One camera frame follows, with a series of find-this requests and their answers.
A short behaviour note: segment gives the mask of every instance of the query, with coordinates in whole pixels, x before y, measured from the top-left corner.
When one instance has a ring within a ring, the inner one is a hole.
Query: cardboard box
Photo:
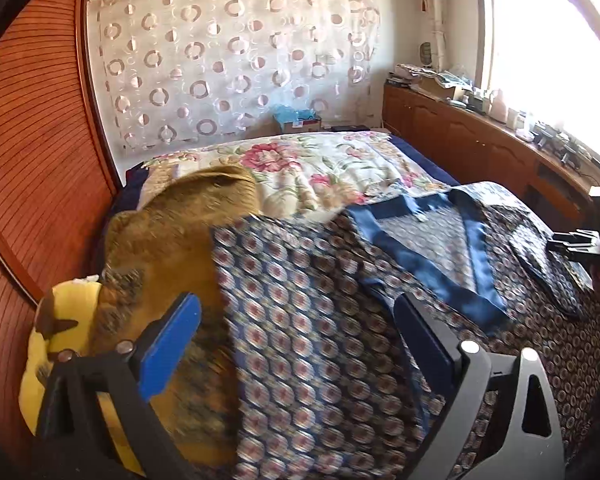
[[[280,134],[306,134],[309,132],[320,132],[322,129],[322,120],[310,119],[306,121],[298,121],[296,123],[279,123],[278,131]]]
[[[451,86],[449,88],[443,88],[438,82],[432,77],[421,77],[418,81],[418,86],[423,90],[426,90],[430,94],[446,99],[447,97],[459,101],[464,95],[464,88],[459,86]]]

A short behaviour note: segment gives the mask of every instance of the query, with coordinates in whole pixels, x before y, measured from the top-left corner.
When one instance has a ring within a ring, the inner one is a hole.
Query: bright window light
[[[491,88],[600,154],[600,41],[585,19],[567,0],[493,0],[493,10]]]

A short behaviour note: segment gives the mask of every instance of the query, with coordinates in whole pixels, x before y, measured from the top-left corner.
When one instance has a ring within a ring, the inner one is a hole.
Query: blue gripper pad
[[[158,333],[144,352],[139,365],[138,390],[144,400],[164,390],[178,366],[185,348],[196,333],[202,318],[200,301],[193,294],[181,294],[169,311],[154,323]],[[155,330],[149,325],[145,332]]]

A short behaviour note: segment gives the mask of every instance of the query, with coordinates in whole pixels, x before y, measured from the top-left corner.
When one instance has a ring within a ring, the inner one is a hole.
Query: wall
[[[446,54],[445,68],[460,68],[470,79],[475,78],[478,52],[478,0],[446,0]]]
[[[115,191],[82,99],[75,2],[31,0],[0,38],[0,444],[12,455],[27,445],[30,299],[85,275]]]
[[[373,118],[368,126],[379,126],[382,111],[382,86],[389,70],[396,62],[417,62],[420,43],[421,21],[420,0],[376,0],[380,11],[381,25],[379,41],[371,62],[371,111]],[[139,158],[119,158],[116,166],[121,179],[124,172],[136,164]]]

